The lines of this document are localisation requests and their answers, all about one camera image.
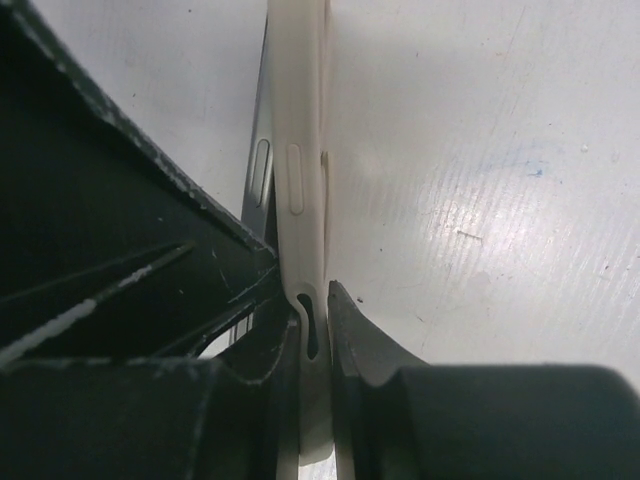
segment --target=silicone phone case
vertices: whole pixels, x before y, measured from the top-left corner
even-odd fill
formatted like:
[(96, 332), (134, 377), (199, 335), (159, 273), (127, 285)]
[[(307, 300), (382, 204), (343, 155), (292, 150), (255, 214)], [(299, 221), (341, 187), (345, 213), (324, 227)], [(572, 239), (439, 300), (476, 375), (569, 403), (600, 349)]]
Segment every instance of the silicone phone case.
[(302, 320), (302, 463), (331, 449), (331, 349), (327, 325), (329, 156), (326, 116), (329, 2), (269, 0), (273, 162), (282, 282)]

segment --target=white surface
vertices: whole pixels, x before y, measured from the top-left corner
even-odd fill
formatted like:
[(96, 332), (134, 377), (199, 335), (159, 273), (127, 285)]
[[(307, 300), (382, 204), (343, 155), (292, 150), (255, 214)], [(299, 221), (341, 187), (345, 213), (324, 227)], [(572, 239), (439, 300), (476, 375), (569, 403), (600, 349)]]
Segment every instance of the white surface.
[(240, 216), (266, 0), (33, 0), (93, 79)]
[(640, 386), (640, 3), (335, 0), (330, 276), (434, 363)]

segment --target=white phone case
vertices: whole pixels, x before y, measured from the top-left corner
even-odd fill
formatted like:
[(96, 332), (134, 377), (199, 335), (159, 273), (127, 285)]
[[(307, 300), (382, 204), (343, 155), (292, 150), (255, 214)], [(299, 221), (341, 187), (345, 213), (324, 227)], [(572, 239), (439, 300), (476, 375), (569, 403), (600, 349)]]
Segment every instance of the white phone case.
[(331, 451), (331, 349), (325, 264), (328, 154), (324, 152), (329, 2), (269, 0), (273, 164), (285, 294), (302, 320), (301, 462)]

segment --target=side button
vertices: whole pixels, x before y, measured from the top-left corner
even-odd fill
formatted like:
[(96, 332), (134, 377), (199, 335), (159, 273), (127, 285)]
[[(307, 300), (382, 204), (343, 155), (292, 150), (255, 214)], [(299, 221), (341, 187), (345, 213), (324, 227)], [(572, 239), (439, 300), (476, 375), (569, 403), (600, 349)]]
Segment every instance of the side button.
[(300, 147), (295, 143), (287, 147), (287, 170), (289, 172), (289, 210), (294, 215), (300, 215), (304, 211), (302, 164)]
[(264, 180), (267, 176), (267, 159), (269, 158), (269, 141), (264, 138), (258, 142), (253, 162), (253, 180), (251, 182), (251, 197), (256, 207), (262, 203)]

